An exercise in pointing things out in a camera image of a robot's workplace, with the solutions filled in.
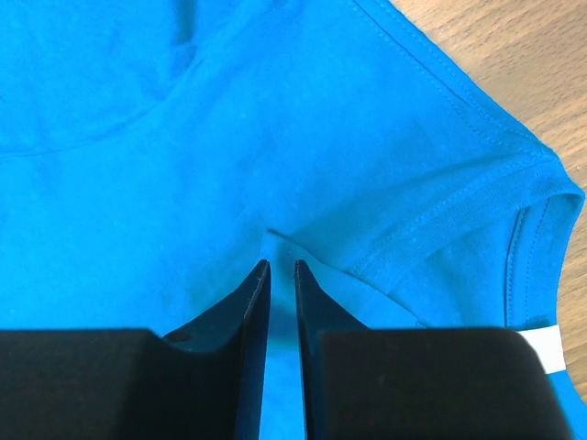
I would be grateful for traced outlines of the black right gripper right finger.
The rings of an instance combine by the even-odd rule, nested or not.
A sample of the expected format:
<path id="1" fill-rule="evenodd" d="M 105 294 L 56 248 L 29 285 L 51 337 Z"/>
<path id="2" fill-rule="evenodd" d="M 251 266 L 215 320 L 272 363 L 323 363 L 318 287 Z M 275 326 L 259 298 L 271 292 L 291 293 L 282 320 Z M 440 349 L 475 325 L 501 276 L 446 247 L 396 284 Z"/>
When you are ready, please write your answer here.
<path id="1" fill-rule="evenodd" d="M 569 439 L 536 351 L 500 328 L 373 330 L 295 264 L 310 439 Z"/>

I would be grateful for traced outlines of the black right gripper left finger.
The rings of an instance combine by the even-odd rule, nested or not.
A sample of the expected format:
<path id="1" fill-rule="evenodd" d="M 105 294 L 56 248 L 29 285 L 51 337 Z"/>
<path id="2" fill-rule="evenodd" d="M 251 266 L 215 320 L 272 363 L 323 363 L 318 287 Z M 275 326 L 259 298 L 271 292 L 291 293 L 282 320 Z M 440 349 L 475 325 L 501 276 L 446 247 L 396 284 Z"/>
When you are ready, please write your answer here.
<path id="1" fill-rule="evenodd" d="M 1 334 L 4 439 L 255 439 L 271 267 L 165 336 L 145 329 Z"/>

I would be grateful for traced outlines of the blue t shirt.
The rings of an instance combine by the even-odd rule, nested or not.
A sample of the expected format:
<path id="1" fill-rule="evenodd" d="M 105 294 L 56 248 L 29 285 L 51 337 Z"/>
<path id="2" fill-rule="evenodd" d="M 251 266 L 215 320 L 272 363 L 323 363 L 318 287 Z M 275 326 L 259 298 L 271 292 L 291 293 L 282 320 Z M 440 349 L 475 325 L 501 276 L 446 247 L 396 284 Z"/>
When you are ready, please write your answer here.
<path id="1" fill-rule="evenodd" d="M 264 439 L 298 259 L 366 325 L 535 334 L 583 201 L 385 1 L 1 4 L 1 325 L 166 334 L 268 259 Z"/>

